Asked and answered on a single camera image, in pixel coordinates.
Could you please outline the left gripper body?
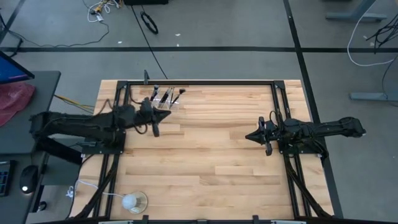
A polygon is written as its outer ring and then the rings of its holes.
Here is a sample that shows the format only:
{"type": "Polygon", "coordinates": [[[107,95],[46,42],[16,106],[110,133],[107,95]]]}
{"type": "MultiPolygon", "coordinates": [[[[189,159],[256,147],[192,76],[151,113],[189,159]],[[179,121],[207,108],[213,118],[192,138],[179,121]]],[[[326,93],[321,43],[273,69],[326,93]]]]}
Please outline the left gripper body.
{"type": "Polygon", "coordinates": [[[134,129],[139,134],[145,134],[148,125],[152,125],[152,132],[155,137],[159,137],[159,122],[155,115],[155,108],[152,106],[148,97],[140,103],[140,109],[136,112],[136,120],[134,122],[134,129]]]}

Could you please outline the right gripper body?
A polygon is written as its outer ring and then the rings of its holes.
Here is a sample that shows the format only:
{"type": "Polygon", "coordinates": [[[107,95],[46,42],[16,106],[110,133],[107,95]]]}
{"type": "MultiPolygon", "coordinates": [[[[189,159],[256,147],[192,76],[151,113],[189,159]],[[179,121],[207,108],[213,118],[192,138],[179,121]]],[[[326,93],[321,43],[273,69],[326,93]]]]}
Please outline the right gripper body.
{"type": "Polygon", "coordinates": [[[278,140],[278,127],[272,120],[266,121],[264,117],[259,117],[260,144],[265,146],[266,155],[270,156],[273,152],[271,141],[278,140]]]}

